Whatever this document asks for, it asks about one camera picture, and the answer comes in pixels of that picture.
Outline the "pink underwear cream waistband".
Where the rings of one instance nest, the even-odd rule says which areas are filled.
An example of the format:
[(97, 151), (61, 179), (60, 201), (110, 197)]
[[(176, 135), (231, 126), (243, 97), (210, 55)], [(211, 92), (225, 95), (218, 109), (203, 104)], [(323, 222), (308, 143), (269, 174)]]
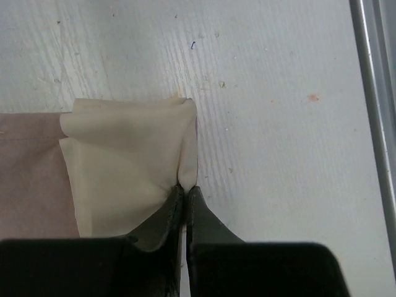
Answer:
[(1, 238), (123, 235), (197, 182), (197, 108), (77, 99), (1, 115)]

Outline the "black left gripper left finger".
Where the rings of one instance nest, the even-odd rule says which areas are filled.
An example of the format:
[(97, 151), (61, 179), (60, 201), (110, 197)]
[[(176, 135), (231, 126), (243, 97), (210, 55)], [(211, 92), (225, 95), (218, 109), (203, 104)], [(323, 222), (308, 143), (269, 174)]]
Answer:
[(183, 198), (121, 236), (2, 240), (1, 295), (178, 296)]

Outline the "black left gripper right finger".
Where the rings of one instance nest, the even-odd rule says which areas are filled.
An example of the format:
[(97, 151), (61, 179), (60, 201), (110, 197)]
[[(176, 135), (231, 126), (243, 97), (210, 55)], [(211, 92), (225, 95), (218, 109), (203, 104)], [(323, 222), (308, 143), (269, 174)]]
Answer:
[(198, 186), (186, 207), (191, 296), (349, 296), (324, 245), (245, 242), (209, 209)]

